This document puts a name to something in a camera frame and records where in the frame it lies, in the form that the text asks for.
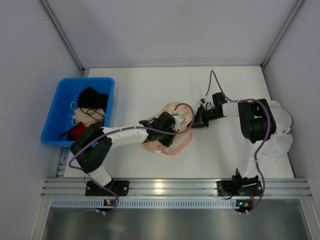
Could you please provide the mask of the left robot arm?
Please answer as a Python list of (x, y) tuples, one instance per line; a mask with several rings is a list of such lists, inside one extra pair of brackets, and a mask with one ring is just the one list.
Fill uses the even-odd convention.
[(139, 121), (136, 126), (108, 128), (94, 124), (71, 145), (72, 160), (94, 182), (105, 187), (112, 181), (111, 175), (103, 166), (110, 149), (154, 141), (168, 147), (173, 143), (182, 121), (184, 119), (179, 115), (171, 115), (165, 111), (151, 120)]

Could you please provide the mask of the pink mesh laundry bag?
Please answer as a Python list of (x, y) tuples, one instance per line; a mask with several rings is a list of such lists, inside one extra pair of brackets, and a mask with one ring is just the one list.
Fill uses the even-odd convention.
[(160, 130), (147, 130), (148, 138), (142, 147), (155, 154), (177, 155), (192, 140), (191, 130), (194, 111), (186, 103), (170, 102), (156, 115), (139, 121), (144, 127)]

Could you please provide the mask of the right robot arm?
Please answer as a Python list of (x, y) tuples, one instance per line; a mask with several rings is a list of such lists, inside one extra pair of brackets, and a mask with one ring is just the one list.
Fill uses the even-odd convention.
[(268, 101), (264, 98), (227, 101), (222, 92), (213, 94), (212, 100), (213, 106), (210, 109), (206, 109), (204, 103), (200, 104), (192, 127), (207, 128), (210, 121), (238, 117), (245, 144), (235, 175), (257, 179), (263, 148), (277, 129)]

